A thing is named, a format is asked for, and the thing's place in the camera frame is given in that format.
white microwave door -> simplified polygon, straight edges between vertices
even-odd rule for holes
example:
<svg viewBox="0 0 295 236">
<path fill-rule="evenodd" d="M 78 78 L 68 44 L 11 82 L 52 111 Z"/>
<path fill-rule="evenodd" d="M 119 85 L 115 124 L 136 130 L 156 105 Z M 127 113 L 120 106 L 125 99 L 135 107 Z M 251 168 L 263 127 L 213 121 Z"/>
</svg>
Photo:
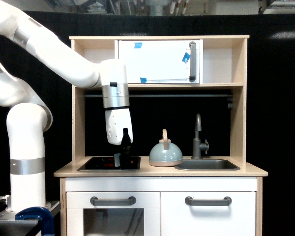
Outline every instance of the white microwave door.
<svg viewBox="0 0 295 236">
<path fill-rule="evenodd" d="M 200 41 L 119 41 L 118 58 L 125 61 L 128 83 L 191 83 L 190 42 L 196 43 L 199 83 Z"/>
</svg>

oven window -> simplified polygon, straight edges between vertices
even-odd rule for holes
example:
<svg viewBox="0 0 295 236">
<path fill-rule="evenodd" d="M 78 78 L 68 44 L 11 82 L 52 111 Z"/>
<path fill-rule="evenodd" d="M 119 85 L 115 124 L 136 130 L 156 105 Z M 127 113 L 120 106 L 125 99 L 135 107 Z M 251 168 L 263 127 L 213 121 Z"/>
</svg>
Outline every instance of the oven window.
<svg viewBox="0 0 295 236">
<path fill-rule="evenodd" d="M 144 236 L 144 209 L 84 209 L 84 235 Z"/>
</svg>

cabinet door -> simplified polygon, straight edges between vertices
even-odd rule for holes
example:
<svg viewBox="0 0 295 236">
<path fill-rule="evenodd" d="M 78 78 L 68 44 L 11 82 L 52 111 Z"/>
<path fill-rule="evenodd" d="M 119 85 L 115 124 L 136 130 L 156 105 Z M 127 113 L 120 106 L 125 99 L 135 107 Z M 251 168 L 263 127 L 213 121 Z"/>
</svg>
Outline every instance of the cabinet door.
<svg viewBox="0 0 295 236">
<path fill-rule="evenodd" d="M 68 236 L 160 236 L 159 192 L 68 192 Z"/>
<path fill-rule="evenodd" d="M 254 236 L 255 207 L 255 192 L 161 192 L 161 235 Z"/>
<path fill-rule="evenodd" d="M 202 40 L 119 41 L 128 83 L 202 83 Z"/>
</svg>

kettle handle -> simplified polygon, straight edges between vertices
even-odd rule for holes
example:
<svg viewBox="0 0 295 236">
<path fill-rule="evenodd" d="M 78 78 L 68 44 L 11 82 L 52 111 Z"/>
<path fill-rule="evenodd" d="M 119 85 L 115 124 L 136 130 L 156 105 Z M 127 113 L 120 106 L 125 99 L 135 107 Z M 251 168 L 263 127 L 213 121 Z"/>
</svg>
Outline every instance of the kettle handle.
<svg viewBox="0 0 295 236">
<path fill-rule="evenodd" d="M 164 150 L 168 150 L 168 143 L 170 143 L 171 140 L 167 138 L 166 129 L 163 129 L 163 139 L 161 139 L 159 142 L 164 143 Z"/>
</svg>

wooden countertop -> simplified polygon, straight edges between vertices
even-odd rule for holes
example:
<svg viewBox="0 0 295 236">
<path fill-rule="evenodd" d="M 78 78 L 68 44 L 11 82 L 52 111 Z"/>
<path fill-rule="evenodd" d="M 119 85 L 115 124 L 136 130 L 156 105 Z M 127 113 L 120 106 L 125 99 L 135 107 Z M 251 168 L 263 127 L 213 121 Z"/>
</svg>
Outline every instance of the wooden countertop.
<svg viewBox="0 0 295 236">
<path fill-rule="evenodd" d="M 240 163 L 230 157 L 210 157 L 210 159 L 225 159 L 240 167 L 237 171 L 185 171 L 174 167 L 155 167 L 148 163 L 148 156 L 141 157 L 138 171 L 78 171 L 92 157 L 85 157 L 80 162 L 69 164 L 54 173 L 55 177 L 265 177 L 268 173 L 250 163 Z"/>
</svg>

